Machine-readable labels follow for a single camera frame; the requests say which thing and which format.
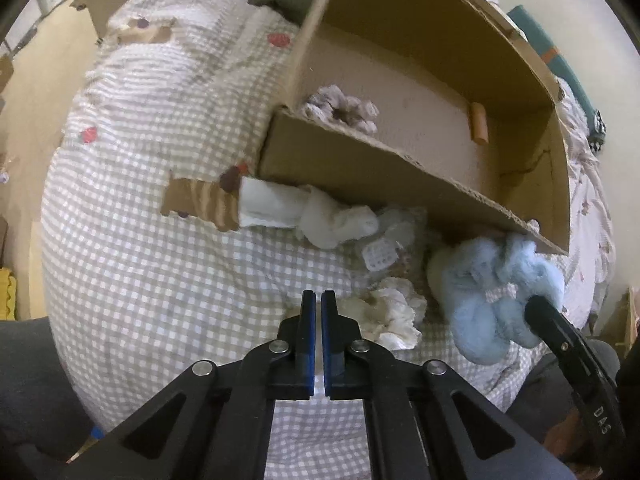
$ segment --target cardboard divider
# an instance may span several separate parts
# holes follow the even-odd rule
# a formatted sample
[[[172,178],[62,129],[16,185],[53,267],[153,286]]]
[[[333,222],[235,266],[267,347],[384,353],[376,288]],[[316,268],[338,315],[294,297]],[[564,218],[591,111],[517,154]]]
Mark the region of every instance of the cardboard divider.
[[[455,236],[469,225],[490,226],[525,234],[544,252],[564,252],[499,204],[428,173],[364,134],[337,132],[284,108],[274,114],[271,129],[277,135],[267,138],[260,160],[260,177],[265,180],[295,186],[303,175],[306,184],[344,203],[424,206],[430,225],[445,234]]]

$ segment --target metal rivet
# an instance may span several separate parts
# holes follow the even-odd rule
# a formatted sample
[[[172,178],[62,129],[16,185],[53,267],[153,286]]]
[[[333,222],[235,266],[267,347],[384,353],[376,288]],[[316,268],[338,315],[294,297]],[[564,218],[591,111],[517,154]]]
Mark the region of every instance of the metal rivet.
[[[209,361],[198,361],[191,367],[191,371],[198,375],[209,375],[213,371],[213,365]]]
[[[284,354],[284,352],[289,350],[289,343],[283,341],[282,339],[276,339],[269,343],[269,350],[271,350],[274,354]]]
[[[364,339],[355,339],[351,341],[351,350],[358,354],[364,354],[369,351],[369,343]]]
[[[429,361],[427,363],[427,371],[431,375],[444,375],[444,373],[447,371],[447,365],[442,361],[434,359],[433,361]]]

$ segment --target blue plush toy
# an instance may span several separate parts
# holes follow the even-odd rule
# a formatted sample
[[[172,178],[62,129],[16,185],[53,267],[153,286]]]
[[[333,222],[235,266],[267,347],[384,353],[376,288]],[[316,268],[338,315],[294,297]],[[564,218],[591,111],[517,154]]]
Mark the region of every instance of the blue plush toy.
[[[480,365],[504,359],[511,341],[524,348],[540,343],[524,321],[531,296],[562,309],[562,273],[536,254],[535,242],[518,234],[504,244],[475,238],[442,249],[429,261],[427,279],[458,350]]]

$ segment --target person's knee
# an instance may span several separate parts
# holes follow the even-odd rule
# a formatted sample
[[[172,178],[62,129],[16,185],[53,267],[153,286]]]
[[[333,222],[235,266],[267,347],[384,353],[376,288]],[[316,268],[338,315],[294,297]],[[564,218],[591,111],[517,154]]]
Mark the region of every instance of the person's knee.
[[[606,371],[607,375],[612,381],[615,381],[616,374],[618,373],[618,370],[620,370],[620,359],[613,347],[598,339],[587,339],[587,344],[600,361],[600,364]]]

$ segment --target bedspread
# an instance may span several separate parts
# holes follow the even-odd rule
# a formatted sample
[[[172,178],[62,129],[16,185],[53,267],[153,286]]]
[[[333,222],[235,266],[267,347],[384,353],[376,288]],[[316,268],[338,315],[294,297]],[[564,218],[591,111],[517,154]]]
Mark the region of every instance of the bedspread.
[[[169,23],[171,39],[118,45],[118,28],[139,18]],[[105,430],[194,361],[226,364],[274,338],[303,290],[346,296],[369,285],[350,270],[343,248],[318,250],[290,230],[221,233],[197,218],[159,213],[170,172],[215,181],[241,161],[255,169],[296,26],[246,0],[130,0],[109,27],[73,101],[42,202],[56,345]],[[581,127],[572,135],[582,136]],[[570,150],[572,192],[580,196],[572,200],[572,244],[610,245],[610,223],[598,224],[608,217],[593,184],[596,169],[588,146],[580,150]],[[599,215],[592,222],[583,221],[583,195],[590,197],[588,215]],[[558,260],[572,278],[566,306],[578,322],[594,284],[609,277],[609,267],[592,256],[584,266]],[[512,345],[503,362],[481,367],[459,354],[442,322],[428,317],[421,330],[420,347],[398,357],[442,359],[503,410],[543,352]],[[310,402],[276,404],[266,478],[367,478],[361,404],[329,402],[321,381],[316,386]]]

